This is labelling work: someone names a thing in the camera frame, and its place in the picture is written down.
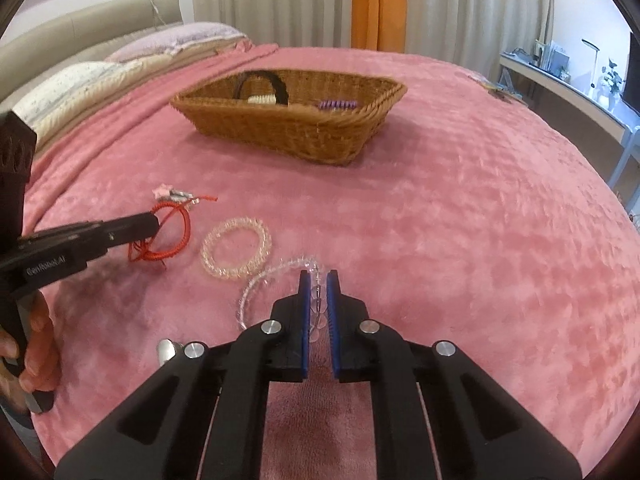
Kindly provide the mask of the person's left hand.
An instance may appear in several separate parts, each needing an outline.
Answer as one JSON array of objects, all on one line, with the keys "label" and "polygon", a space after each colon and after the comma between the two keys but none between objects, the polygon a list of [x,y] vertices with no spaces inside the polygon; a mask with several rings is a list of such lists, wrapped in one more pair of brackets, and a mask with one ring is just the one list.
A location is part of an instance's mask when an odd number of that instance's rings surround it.
[{"label": "person's left hand", "polygon": [[46,298],[37,292],[29,315],[32,336],[24,357],[25,370],[13,376],[1,364],[1,395],[17,413],[26,413],[26,394],[54,391],[60,384],[61,355],[54,338],[54,326]]}]

